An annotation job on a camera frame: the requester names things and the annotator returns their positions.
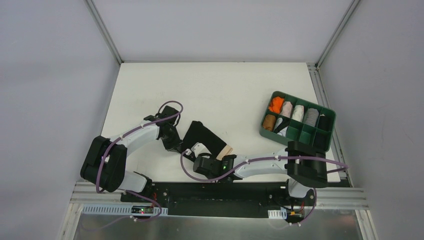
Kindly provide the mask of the black underwear beige waistband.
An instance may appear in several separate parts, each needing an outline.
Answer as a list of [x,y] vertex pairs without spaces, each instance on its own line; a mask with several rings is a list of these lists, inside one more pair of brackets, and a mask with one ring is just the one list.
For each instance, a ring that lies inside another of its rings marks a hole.
[[192,151],[191,155],[184,155],[192,162],[201,153],[201,150],[194,150],[199,144],[203,145],[204,150],[217,160],[222,160],[224,156],[230,155],[233,151],[230,145],[204,126],[202,122],[192,121],[181,144],[181,150],[183,152],[186,149]]

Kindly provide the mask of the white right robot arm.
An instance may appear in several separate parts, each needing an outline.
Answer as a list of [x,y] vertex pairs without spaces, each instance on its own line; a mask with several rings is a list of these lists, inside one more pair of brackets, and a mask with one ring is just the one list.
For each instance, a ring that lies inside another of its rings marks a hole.
[[289,177],[284,200],[296,205],[310,189],[329,185],[326,153],[324,150],[290,141],[284,150],[262,155],[231,154],[218,160],[201,153],[193,163],[193,171],[208,180],[232,183],[252,176],[282,174]]

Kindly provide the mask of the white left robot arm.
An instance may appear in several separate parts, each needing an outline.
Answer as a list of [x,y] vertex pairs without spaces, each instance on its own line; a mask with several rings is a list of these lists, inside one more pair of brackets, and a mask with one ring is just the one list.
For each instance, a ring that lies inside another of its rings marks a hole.
[[95,137],[86,154],[80,176],[96,186],[98,192],[116,190],[132,191],[140,202],[152,198],[151,179],[141,173],[126,169],[127,157],[144,145],[161,140],[166,151],[181,151],[183,143],[176,126],[182,111],[166,102],[155,115],[146,116],[143,121],[113,137]]

